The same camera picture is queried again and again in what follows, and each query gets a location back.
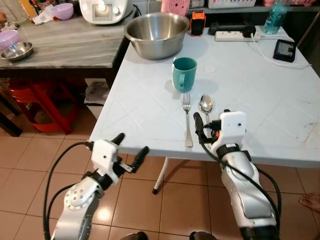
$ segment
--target purple bowl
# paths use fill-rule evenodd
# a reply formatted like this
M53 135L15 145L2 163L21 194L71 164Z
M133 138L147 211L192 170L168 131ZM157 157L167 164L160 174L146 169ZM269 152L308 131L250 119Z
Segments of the purple bowl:
M0 32L0 50L16 44L20 41L17 30L8 30Z
M54 16L60 20L67 20L74 14L74 5L72 3L62 3L52 9Z

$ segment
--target red stool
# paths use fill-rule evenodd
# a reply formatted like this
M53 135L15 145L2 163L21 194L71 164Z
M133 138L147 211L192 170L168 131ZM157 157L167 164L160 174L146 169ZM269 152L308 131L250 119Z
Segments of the red stool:
M55 132L61 130L66 135L71 133L70 124L77 118L81 105L62 82L12 79L9 83L9 90L21 111L38 131ZM52 101L55 99L69 99L74 103L74 107L67 116L60 114ZM25 105L29 103L32 103L30 109ZM41 108L52 119L52 123L40 124L36 122L35 116Z

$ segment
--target fork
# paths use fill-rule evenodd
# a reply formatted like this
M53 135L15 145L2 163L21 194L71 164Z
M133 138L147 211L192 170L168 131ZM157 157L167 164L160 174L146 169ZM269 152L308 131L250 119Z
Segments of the fork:
M183 94L182 108L185 111L185 119L186 119L185 146L188 148L192 148L194 143L192 142L192 138L190 134L190 126L189 126L189 111L191 109L190 92L186 92L185 94Z

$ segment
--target white basket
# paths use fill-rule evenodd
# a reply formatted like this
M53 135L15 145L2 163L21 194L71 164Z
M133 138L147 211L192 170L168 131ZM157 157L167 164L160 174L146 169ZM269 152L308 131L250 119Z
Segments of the white basket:
M249 8L256 0L208 0L209 9Z

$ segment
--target stainless steel bowl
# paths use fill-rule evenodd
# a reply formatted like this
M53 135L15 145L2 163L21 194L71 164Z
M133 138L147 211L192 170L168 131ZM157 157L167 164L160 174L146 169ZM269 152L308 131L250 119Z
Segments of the stainless steel bowl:
M30 56L33 52L31 42L18 42L7 47L1 53L1 58L10 62L16 62Z
M185 16L156 12L132 19L124 28L136 52L144 59L165 59L180 50L190 22Z

